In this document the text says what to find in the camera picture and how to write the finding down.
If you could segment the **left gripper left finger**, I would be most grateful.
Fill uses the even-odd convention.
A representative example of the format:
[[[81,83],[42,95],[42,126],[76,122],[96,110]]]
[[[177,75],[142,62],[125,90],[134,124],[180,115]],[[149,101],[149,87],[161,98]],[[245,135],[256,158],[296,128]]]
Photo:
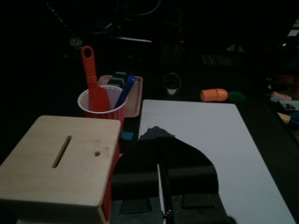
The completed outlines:
[[[164,224],[154,141],[166,131],[153,126],[116,163],[112,175],[110,224]]]

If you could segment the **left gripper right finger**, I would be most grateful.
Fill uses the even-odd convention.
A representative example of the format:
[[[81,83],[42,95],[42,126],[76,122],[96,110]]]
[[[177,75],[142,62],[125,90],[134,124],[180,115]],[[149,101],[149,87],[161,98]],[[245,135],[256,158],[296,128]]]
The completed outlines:
[[[221,204],[209,159],[158,127],[153,140],[164,224],[235,224]]]

